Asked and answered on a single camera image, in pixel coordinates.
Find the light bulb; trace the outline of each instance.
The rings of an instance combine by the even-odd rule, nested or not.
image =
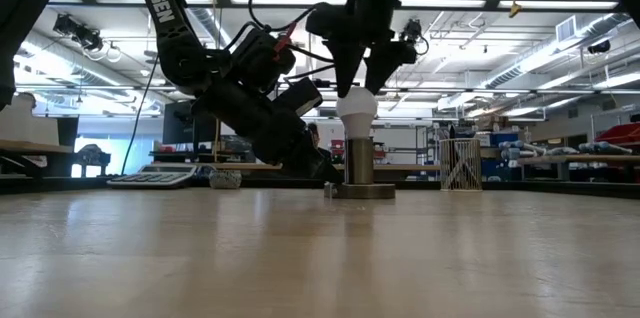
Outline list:
[[[347,139],[369,138],[378,102],[368,89],[352,87],[346,97],[338,99],[336,110]]]

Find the ceiling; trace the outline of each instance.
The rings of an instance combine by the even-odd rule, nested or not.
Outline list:
[[[256,9],[260,20],[272,26],[285,25],[301,12],[302,10],[284,8],[260,7]],[[194,12],[191,13],[190,19],[198,37],[203,42],[213,44],[213,35],[198,22],[193,14]],[[124,77],[132,83],[146,83],[148,78],[145,76],[145,71],[150,71],[152,64],[146,62],[149,57],[145,56],[144,52],[145,50],[155,50],[155,33],[153,29],[149,29],[148,13],[145,9],[138,7],[116,8],[60,5],[46,8],[35,24],[34,30],[45,37],[55,40],[56,44],[62,44],[80,53],[81,50],[77,44],[69,39],[61,38],[59,34],[52,30],[58,14],[70,14],[74,19],[86,24],[88,27],[100,30],[101,37],[117,46],[122,52],[120,59],[115,62],[103,58],[95,62],[96,64],[102,65],[118,75],[118,77]],[[244,8],[216,9],[213,14],[221,22],[223,31],[231,37],[238,32],[246,21],[250,20],[248,11]],[[430,43],[430,50],[428,54],[420,57],[417,64],[401,67],[388,81],[387,86],[475,88],[477,82],[482,81],[482,77],[486,77],[489,72],[520,59],[519,54],[528,51],[545,40],[553,39],[556,34],[556,25],[567,20],[572,15],[574,13],[520,13],[515,18],[509,18],[508,14],[503,12],[480,14],[478,12],[424,10],[397,11],[391,28],[398,32],[402,30],[409,19],[420,19],[424,35]],[[579,14],[579,18],[584,20],[593,20],[600,16]],[[640,38],[638,29],[634,24],[628,24],[611,34],[612,51],[622,52],[625,49],[629,49],[629,47],[637,43],[638,38]],[[310,37],[304,31],[304,21],[298,25],[293,34],[293,39],[303,43],[305,48],[314,53],[330,57],[329,52],[321,44],[321,40],[316,37]],[[110,57],[113,58],[117,55],[116,53],[115,50],[111,51]],[[603,59],[603,57],[587,57],[588,62],[597,59]],[[296,72],[303,73],[323,65],[320,62],[304,60],[296,67]],[[529,73],[540,74],[543,80],[551,80],[579,69],[580,66],[579,50],[571,50],[548,64],[536,67]],[[161,73],[157,73],[154,84],[162,84]],[[365,73],[364,68],[361,68],[356,76],[356,81],[363,81]],[[335,80],[332,70],[318,73],[313,77]],[[523,85],[527,84],[525,79],[522,79],[522,82]],[[159,94],[173,100],[185,98],[177,92],[161,92]],[[403,99],[405,94],[395,94],[384,99]],[[404,97],[397,108],[402,109],[403,103],[412,101],[429,102],[431,104],[425,104],[425,107],[431,107],[432,103],[437,102],[441,97],[441,94],[433,93],[411,94],[409,97]],[[327,93],[326,98],[335,100],[335,94]]]

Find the calculator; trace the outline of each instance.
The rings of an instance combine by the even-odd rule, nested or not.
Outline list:
[[[138,173],[107,182],[113,188],[179,188],[189,185],[198,166],[188,163],[153,163]]]

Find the wooden tabletop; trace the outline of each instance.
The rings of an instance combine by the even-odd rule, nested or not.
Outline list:
[[[73,153],[73,147],[0,140],[0,148],[17,152]]]
[[[212,163],[216,169],[229,169],[229,170],[279,170],[282,167],[272,166],[268,164],[259,163]],[[334,164],[334,167],[338,170],[344,170],[344,165]],[[376,164],[374,170],[377,171],[422,171],[432,172],[440,171],[439,165],[419,165],[419,164]]]
[[[574,154],[563,156],[542,156],[533,158],[520,158],[518,163],[522,165],[528,164],[549,164],[549,163],[638,163],[640,164],[640,156],[626,155],[595,155],[595,154]]]

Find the metal base plate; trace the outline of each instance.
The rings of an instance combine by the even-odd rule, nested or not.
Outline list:
[[[324,197],[332,199],[395,199],[396,186],[393,184],[334,185],[324,186]]]

